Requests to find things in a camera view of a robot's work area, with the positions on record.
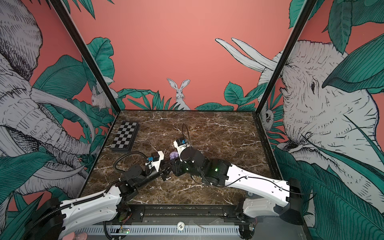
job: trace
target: rabbit ear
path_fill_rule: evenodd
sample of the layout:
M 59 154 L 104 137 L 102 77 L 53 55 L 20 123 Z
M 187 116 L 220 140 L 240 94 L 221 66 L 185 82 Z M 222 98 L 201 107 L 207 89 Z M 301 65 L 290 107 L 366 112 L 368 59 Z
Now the rabbit ear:
M 168 80 L 168 82 L 169 82 L 169 85 L 170 85 L 173 89 L 178 90 L 177 84 L 176 84 L 172 79 L 167 78 L 167 80 Z
M 96 88 L 95 88 L 95 86 L 92 87 L 92 94 L 96 95 Z
M 183 83 L 181 84 L 181 87 L 180 87 L 180 89 L 183 89 L 183 88 L 185 88 L 188 84 L 189 84 L 189 82 L 190 82 L 190 80 L 189 79 L 187 79 L 187 80 L 184 80 L 183 81 Z

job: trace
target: brown marble surface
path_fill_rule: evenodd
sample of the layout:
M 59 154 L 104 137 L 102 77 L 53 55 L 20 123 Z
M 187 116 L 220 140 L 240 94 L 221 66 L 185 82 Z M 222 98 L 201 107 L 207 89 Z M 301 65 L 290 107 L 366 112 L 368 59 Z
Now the brown marble surface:
M 124 153 L 112 152 L 110 145 L 123 121 L 137 121 L 140 129 L 132 150 L 147 156 L 163 151 L 169 155 L 175 151 L 173 141 L 180 138 L 181 125 L 188 126 L 192 146 L 208 158 L 227 160 L 247 171 L 271 177 L 264 150 L 260 143 L 252 113 L 197 112 L 197 111 L 122 111 L 113 127 L 96 163 L 82 196 L 104 190 L 121 175 L 112 169 L 117 158 Z M 128 169 L 140 163 L 141 156 L 129 156 L 118 167 Z M 131 204 L 237 204 L 244 197 L 244 190 L 231 187 L 218 188 L 200 185 L 189 175 L 176 177 L 172 173 L 167 181 L 161 178 L 139 190 Z

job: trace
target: checkered board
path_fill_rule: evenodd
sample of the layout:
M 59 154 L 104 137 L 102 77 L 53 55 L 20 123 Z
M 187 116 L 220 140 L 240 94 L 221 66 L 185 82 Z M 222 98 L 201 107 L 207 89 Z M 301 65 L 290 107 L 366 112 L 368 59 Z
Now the checkered board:
M 115 152 L 130 152 L 139 126 L 138 122 L 123 122 L 113 139 L 111 150 Z

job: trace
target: plant illustration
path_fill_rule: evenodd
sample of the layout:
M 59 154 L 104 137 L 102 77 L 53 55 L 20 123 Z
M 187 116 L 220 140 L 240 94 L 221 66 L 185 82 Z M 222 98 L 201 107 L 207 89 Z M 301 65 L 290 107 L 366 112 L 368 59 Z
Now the plant illustration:
M 237 104 L 236 111 L 255 111 L 255 103 L 248 104 L 261 96 L 267 83 L 263 83 L 252 89 L 244 96 L 243 88 L 229 82 L 224 91 L 224 98 L 228 103 Z M 204 103 L 196 107 L 199 111 L 233 111 L 233 106 L 223 106 L 220 103 Z

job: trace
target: elephant ear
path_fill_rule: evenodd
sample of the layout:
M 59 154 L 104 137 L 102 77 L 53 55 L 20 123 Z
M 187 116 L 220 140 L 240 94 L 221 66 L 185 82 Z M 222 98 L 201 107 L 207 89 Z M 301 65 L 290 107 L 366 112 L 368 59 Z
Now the elephant ear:
M 0 1 L 0 9 L 0 54 L 29 81 L 43 44 L 40 29 L 21 1 Z

